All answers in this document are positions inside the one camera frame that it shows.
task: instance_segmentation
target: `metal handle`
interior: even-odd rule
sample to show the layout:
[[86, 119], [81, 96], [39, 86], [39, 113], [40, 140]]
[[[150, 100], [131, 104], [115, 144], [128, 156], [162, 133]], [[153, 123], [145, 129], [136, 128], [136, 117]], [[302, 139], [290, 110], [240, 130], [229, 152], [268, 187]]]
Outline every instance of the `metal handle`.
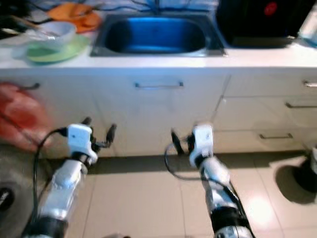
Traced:
[[184, 87], [184, 83], [178, 82], [177, 85], [158, 85], [158, 86], [141, 86], [139, 83], [135, 83], [134, 86], [137, 89], [142, 89], [142, 90], [181, 89]]
[[290, 108], [290, 109], [298, 109], [298, 108], [317, 108], [317, 106], [293, 106], [292, 104], [290, 103], [285, 103], [285, 106]]
[[317, 88], [317, 82], [314, 83], [314, 82], [303, 81], [303, 84], [309, 88]]
[[270, 139], [293, 139], [293, 136], [291, 133], [287, 133], [287, 136], [264, 136], [263, 134], [259, 134], [259, 137], [262, 140], [270, 140]]
[[20, 86], [21, 90], [36, 90], [40, 88], [40, 84], [39, 83], [35, 83], [32, 86]]

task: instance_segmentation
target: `green plate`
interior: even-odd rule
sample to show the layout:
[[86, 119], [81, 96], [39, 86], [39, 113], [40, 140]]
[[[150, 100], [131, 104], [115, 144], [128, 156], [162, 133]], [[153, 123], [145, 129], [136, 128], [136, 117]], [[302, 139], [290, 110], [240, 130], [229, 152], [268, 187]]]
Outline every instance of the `green plate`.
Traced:
[[89, 38], [76, 35], [61, 51], [45, 49], [39, 43], [32, 42], [28, 47], [26, 56], [29, 60], [39, 63], [63, 61], [80, 54], [89, 42]]

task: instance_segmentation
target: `stainless steel sink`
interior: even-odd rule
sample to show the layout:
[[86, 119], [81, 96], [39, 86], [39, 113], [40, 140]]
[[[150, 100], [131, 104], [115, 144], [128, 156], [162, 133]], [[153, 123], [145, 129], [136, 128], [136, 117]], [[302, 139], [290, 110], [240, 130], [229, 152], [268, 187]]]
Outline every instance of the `stainless steel sink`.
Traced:
[[206, 15], [109, 15], [91, 56], [212, 56], [223, 46]]

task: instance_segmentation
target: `black cable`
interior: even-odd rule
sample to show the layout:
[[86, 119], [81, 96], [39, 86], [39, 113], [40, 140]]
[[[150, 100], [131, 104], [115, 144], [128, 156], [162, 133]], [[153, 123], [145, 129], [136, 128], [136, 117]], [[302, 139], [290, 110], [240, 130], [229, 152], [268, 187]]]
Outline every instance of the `black cable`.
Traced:
[[28, 0], [27, 2], [28, 2], [30, 5], [32, 5], [33, 7], [37, 8], [37, 9], [43, 11], [43, 12], [47, 12], [47, 11], [49, 11], [49, 10], [53, 9], [54, 7], [56, 7], [56, 6], [59, 5], [59, 4], [54, 4], [54, 5], [52, 5], [50, 8], [43, 8], [43, 7], [41, 7], [41, 6], [38, 6], [36, 3], [33, 3], [31, 0]]
[[117, 10], [120, 10], [120, 9], [130, 9], [130, 10], [135, 10], [135, 11], [138, 11], [138, 12], [152, 11], [151, 9], [141, 10], [141, 9], [138, 9], [138, 8], [132, 7], [132, 6], [117, 6], [117, 7], [109, 8], [109, 9], [98, 8], [97, 10], [99, 10], [99, 11], [117, 11]]
[[57, 132], [61, 132], [63, 128], [59, 128], [59, 129], [55, 129], [52, 130], [51, 132], [49, 132], [44, 139], [39, 143], [39, 145], [37, 146], [37, 150], [36, 153], [34, 155], [33, 158], [33, 212], [32, 212], [32, 218], [31, 218], [31, 222], [35, 222], [37, 215], [38, 215], [38, 195], [37, 195], [37, 176], [38, 176], [38, 164], [39, 164], [39, 157], [40, 157], [40, 152], [42, 147], [44, 146], [45, 142], [47, 141], [47, 139], [57, 133]]
[[187, 2], [185, 3], [185, 5], [182, 8], [187, 9], [191, 2], [192, 2], [192, 0], [187, 0]]
[[133, 2], [136, 5], [140, 5], [140, 6], [145, 6], [145, 7], [151, 8], [151, 6], [148, 5], [147, 3], [139, 2], [139, 1], [136, 1], [136, 0], [130, 0], [130, 1]]
[[253, 238], [256, 238], [254, 233], [252, 232], [252, 229], [251, 229], [251, 225], [249, 223], [249, 220], [247, 218], [247, 214], [243, 208], [243, 205], [241, 203], [241, 199], [239, 198], [238, 196], [238, 193], [236, 192], [236, 190], [234, 189], [232, 183], [230, 182], [230, 186], [232, 187], [232, 189], [230, 189], [228, 186], [224, 185], [223, 183], [217, 181], [217, 180], [214, 180], [212, 178], [204, 178], [204, 177], [201, 177], [201, 178], [193, 178], [193, 177], [184, 177], [184, 176], [180, 176], [178, 175], [174, 170], [171, 169], [171, 167], [168, 165], [168, 151], [169, 149], [174, 146], [173, 143], [169, 144], [167, 146], [167, 148], [165, 149], [165, 153], [164, 153], [164, 163], [165, 163], [165, 166], [166, 166], [166, 169], [176, 178], [178, 179], [181, 179], [181, 180], [185, 180], [185, 181], [212, 181], [220, 186], [222, 186], [223, 190], [225, 192], [228, 193], [229, 197], [237, 204], [238, 206], [238, 210], [239, 212], [241, 213], [242, 217], [246, 219], [246, 221], [248, 222], [247, 223], [247, 228], [249, 229], [251, 235]]
[[204, 9], [192, 9], [192, 8], [178, 8], [178, 7], [164, 7], [160, 9], [161, 11], [192, 11], [192, 12], [209, 12], [209, 10]]
[[226, 185], [224, 185], [223, 183], [213, 179], [213, 178], [192, 178], [192, 177], [184, 177], [184, 176], [180, 176], [178, 174], [176, 174], [176, 172], [174, 170], [172, 170], [170, 168], [170, 166], [168, 165], [168, 151], [170, 149], [170, 147], [174, 146], [173, 143], [171, 143], [166, 149], [165, 149], [165, 153], [164, 153], [164, 163], [165, 166], [167, 168], [167, 170], [176, 178], [181, 179], [181, 180], [186, 180], [186, 181], [212, 181], [220, 186], [222, 186], [222, 188], [228, 193], [228, 195], [230, 196], [230, 198], [236, 202], [239, 202], [239, 198], [237, 197], [237, 195]]

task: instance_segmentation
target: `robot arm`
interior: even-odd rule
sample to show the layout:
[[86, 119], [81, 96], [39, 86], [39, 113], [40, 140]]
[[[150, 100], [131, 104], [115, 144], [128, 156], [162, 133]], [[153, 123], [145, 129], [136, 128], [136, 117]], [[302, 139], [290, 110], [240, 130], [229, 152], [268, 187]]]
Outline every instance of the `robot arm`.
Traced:
[[64, 238], [88, 168], [97, 162], [100, 148], [108, 148], [113, 142], [115, 129], [116, 125], [112, 125], [106, 142], [96, 142], [86, 124], [71, 124], [67, 128], [70, 158], [53, 175], [47, 198], [28, 237]]
[[200, 171], [214, 237], [255, 238], [242, 204], [230, 182], [229, 169], [213, 155], [212, 127], [196, 126], [191, 141], [194, 145], [189, 156], [190, 164]]

